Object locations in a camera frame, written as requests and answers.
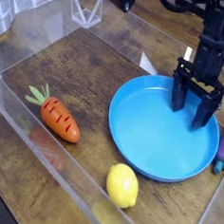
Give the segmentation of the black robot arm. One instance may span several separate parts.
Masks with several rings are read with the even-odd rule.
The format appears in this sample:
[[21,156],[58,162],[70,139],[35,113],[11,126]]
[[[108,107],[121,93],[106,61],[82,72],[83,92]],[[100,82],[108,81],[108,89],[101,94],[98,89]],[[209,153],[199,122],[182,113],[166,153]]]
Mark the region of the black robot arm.
[[178,5],[159,1],[172,12],[193,11],[203,18],[195,59],[177,60],[172,96],[172,109],[178,111],[185,105],[187,92],[195,93],[201,102],[192,126],[203,127],[220,108],[224,97],[224,85],[218,80],[224,66],[224,0],[186,0]]

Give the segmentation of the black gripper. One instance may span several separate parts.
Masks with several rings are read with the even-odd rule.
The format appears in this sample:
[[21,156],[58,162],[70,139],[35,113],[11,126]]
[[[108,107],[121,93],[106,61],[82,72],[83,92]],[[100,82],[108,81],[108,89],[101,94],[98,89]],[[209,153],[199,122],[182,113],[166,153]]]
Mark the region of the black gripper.
[[199,37],[195,59],[190,62],[179,57],[174,72],[173,110],[184,107],[187,91],[192,90],[201,99],[192,121],[192,127],[204,127],[219,109],[224,96],[224,86],[218,80],[224,64],[224,40],[214,40],[206,35]]

